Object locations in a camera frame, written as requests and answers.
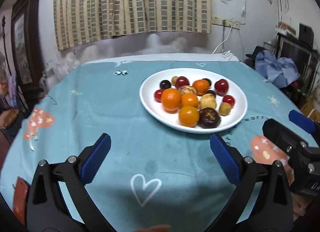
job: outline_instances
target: orange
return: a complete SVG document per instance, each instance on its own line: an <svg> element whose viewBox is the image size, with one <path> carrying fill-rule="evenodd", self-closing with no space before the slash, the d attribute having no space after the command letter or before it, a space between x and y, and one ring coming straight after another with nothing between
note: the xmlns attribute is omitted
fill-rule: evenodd
<svg viewBox="0 0 320 232"><path fill-rule="evenodd" d="M174 88L166 89L162 92L161 103L165 110L169 112L176 111L181 102L180 92Z"/></svg>
<svg viewBox="0 0 320 232"><path fill-rule="evenodd" d="M190 106L193 106L195 108L198 108L199 106L199 100L197 98L197 96L195 94L191 94L191 93L187 93L187 94L184 94L181 98L181 106L184 107L184 106L187 106L187 105L190 105Z"/></svg>
<svg viewBox="0 0 320 232"><path fill-rule="evenodd" d="M193 127L199 121L199 113L196 108L191 105L182 107L179 112L179 121L183 126Z"/></svg>
<svg viewBox="0 0 320 232"><path fill-rule="evenodd" d="M194 81L192 86L196 89L197 95L203 95L207 93L208 89L210 88L208 81L204 79Z"/></svg>

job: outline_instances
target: framed painting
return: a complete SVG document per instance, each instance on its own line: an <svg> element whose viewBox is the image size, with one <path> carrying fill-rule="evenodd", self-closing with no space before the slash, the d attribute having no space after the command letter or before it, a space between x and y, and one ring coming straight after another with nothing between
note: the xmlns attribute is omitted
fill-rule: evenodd
<svg viewBox="0 0 320 232"><path fill-rule="evenodd" d="M31 110L43 91L39 80L44 70L38 33L39 0L17 0L12 7L11 42L17 82Z"/></svg>

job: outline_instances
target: pillow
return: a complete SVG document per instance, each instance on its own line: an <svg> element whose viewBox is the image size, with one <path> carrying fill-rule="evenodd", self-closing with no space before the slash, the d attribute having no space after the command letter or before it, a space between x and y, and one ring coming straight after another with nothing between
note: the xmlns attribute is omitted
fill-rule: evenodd
<svg viewBox="0 0 320 232"><path fill-rule="evenodd" d="M19 114L19 109L9 109L0 114L0 129L6 129L13 124Z"/></svg>

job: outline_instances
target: dark purple tomato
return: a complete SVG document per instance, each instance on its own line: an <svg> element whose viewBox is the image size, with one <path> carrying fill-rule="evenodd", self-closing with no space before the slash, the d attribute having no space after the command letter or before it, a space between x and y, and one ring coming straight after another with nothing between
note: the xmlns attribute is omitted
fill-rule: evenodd
<svg viewBox="0 0 320 232"><path fill-rule="evenodd" d="M216 92L213 90L208 90L206 94L212 94L214 97L216 97Z"/></svg>
<svg viewBox="0 0 320 232"><path fill-rule="evenodd" d="M160 89L166 90L166 89L169 89L169 88L171 88L171 83L170 83L170 81L168 81L168 80L162 80L162 81L160 82Z"/></svg>
<svg viewBox="0 0 320 232"><path fill-rule="evenodd" d="M218 112L213 108L204 108L199 111L198 125L202 128L216 128L221 122L221 117Z"/></svg>
<svg viewBox="0 0 320 232"><path fill-rule="evenodd" d="M211 80L210 80L209 78L203 78L203 80L206 80L206 81L208 81L208 83L209 83L209 86L211 86L211 85L212 85L212 82L211 82Z"/></svg>

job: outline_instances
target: white wall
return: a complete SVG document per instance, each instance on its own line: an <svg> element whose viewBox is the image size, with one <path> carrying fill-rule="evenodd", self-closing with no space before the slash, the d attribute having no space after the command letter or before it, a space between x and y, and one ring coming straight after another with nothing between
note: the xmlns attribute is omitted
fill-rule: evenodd
<svg viewBox="0 0 320 232"><path fill-rule="evenodd" d="M16 0L5 0L0 8L0 17L6 16L6 41L10 67L14 69L12 62L10 20L12 5ZM224 18L233 18L238 15L245 0L232 0L227 5L220 0L212 0L212 14ZM244 18L237 19L243 23ZM231 50L240 60L245 53L252 53L256 45L262 45L263 41L269 41L275 34L277 23L277 2L273 0L247 0L246 25L241 26L241 37L238 30L232 30L230 38L225 42L225 51ZM53 0L40 0L39 2L39 36L41 54L44 61L55 67L57 58L59 63L78 59L78 63L88 60L104 59L108 57L151 54L151 53L211 53L222 41L222 26L212 25L211 34L194 34L186 32L167 32L124 36L117 39L107 39L90 44L74 47L70 50L59 52L56 45ZM3 43L0 40L0 51L3 52Z"/></svg>
<svg viewBox="0 0 320 232"><path fill-rule="evenodd" d="M282 0L283 21L292 26L299 37L299 24L310 26L315 33L315 45L320 45L320 9L315 0L289 0L289 10Z"/></svg>

